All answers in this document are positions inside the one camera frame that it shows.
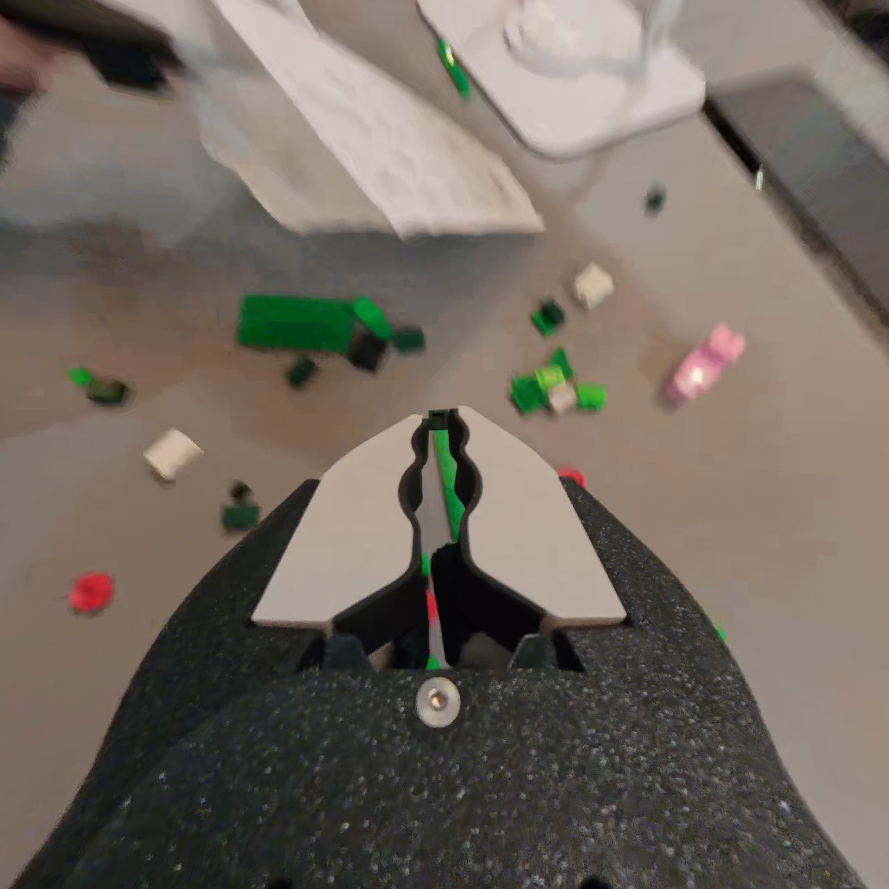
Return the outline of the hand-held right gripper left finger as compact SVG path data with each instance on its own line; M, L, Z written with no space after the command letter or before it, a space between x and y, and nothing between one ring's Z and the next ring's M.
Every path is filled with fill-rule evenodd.
M428 421L409 414L317 482L251 614L257 628L352 636L368 654L405 648L426 667L428 578L417 510Z

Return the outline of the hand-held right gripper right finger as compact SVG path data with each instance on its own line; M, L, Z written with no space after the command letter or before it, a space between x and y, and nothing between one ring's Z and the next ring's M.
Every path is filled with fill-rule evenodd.
M558 473L467 406L447 429L465 510L433 554L444 661L484 635L509 652L531 635L613 627L628 613Z

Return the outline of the white torn paper bag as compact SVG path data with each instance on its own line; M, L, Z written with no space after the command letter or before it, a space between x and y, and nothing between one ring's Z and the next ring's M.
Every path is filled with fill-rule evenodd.
M206 9L225 55L202 69L202 139L284 228L401 239L543 230L499 156L318 31L298 2Z

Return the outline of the person's left forearm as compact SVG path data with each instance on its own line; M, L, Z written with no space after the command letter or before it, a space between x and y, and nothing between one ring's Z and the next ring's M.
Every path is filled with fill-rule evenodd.
M52 53L39 40L1 20L1 91L32 94L43 89Z

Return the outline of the grey desk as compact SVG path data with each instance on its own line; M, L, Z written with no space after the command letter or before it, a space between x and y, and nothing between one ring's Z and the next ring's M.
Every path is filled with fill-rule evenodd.
M528 153L478 96L461 102L413 2L305 2L327 30L411 86L510 165L545 215L539 239L302 238L206 157L178 101L124 95L147 133L125 150L172 167L158 203L204 226L167 241L123 215L2 231L2 887L83 782L139 661L236 538L243 480L264 515L409 413L472 406L589 490L683 582L727 641L791 777L868 887L887 887L887 352L707 120L569 163ZM645 213L651 184L668 192ZM587 311L595 262L614 293ZM249 294L369 297L393 329L380 371L346 354L236 342ZM531 313L553 299L544 338ZM719 324L747 346L708 393L663 395ZM598 413L528 416L510 382L564 348ZM301 390L285 372L307 355ZM132 390L89 400L83 366ZM204 454L172 483L142 454L170 428ZM68 604L105 572L113 603Z

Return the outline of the long green plate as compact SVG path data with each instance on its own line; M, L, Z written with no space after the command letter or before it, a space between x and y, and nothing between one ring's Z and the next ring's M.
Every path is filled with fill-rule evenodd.
M456 491L458 466L451 454L448 431L444 428L433 429L431 431L431 439L438 462L438 471L451 541L457 543L460 538L462 517L465 510Z

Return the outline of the small black brick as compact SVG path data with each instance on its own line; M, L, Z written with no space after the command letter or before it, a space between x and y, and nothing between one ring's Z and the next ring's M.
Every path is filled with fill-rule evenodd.
M356 332L350 340L347 359L356 368L376 374L388 353L388 341L369 331Z

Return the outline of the cream brick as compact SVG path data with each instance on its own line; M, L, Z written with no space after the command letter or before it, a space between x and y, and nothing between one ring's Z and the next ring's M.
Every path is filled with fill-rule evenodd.
M574 278L572 298L590 311L610 297L615 290L613 277L600 265L590 262Z
M144 450L142 457L156 478L172 483L185 467L203 454L203 449L191 438L170 428Z

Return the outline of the green brick plate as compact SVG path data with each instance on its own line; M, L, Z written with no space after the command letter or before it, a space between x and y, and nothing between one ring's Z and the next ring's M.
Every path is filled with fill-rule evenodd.
M346 354L356 322L349 301L249 294L240 306L236 342L257 350Z

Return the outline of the bright green brick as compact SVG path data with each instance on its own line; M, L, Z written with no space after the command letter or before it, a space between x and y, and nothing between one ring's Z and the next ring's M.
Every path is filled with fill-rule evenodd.
M394 329L383 310L369 297L361 295L351 302L353 317L373 336L389 342L393 340Z

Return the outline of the pink toy pig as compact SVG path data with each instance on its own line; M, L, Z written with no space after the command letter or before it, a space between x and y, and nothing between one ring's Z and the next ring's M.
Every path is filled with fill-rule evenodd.
M738 362L746 350L743 334L726 324L717 325L701 344L691 350L666 381L663 395L671 406L683 406L710 392L723 372Z

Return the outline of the red round piece left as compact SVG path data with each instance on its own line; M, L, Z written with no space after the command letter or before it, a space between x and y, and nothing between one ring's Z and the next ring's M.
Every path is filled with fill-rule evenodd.
M116 584L105 572L86 572L73 583L68 604L77 614L95 614L104 611L115 598Z

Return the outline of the narrow green plate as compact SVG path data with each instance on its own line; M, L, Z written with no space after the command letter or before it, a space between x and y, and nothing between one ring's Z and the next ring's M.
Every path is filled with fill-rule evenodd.
M439 59L445 71L447 72L451 83L457 90L458 94L461 96L461 99L465 102L468 102L472 95L470 78L465 70L461 67L461 64L457 60L450 44L444 39L438 38L437 51Z

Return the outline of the white book stand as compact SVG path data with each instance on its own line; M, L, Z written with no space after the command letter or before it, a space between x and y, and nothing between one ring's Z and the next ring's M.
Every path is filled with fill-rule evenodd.
M705 77L674 38L683 1L420 1L530 150L578 157L697 114Z

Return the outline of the green bracket plate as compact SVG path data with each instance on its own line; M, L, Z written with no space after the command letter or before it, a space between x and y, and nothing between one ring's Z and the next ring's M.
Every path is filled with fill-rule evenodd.
M519 374L510 382L510 400L517 412L523 416L536 413L549 407L549 395L535 375Z

